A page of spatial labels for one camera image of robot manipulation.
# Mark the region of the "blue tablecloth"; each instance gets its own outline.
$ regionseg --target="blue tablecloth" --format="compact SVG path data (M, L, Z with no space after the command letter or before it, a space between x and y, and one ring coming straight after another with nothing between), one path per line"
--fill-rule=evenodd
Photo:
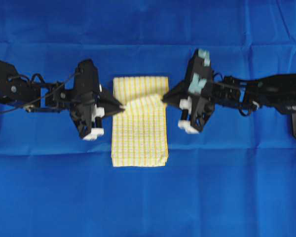
M224 75L295 73L296 1L0 1L0 60L48 82L91 58L111 91L120 75L167 75L171 88L199 47ZM180 115L167 108L160 168L112 167L111 118L85 142L68 112L0 116L0 237L296 237L290 118L217 106L188 135Z

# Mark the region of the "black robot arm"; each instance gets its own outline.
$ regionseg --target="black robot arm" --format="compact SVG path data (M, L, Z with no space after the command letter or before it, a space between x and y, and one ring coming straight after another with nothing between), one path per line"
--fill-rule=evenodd
M216 76L222 80L214 81ZM267 106L283 115L292 115L296 138L296 74L256 80L222 77L212 70L209 53L198 49L188 63L185 79L166 93L162 101L182 110L178 126L187 133L201 132L216 104L238 109L243 116Z
M73 88L65 89L72 77ZM0 61L0 103L15 107L9 111L18 108L30 113L69 110L79 136L95 140L104 134L102 118L123 111L122 104L101 86L92 60L80 62L70 78L65 82L46 83L40 74L34 74L29 79L18 74L13 65ZM48 90L44 96L41 96L42 88ZM41 106L42 98L45 98L45 107Z

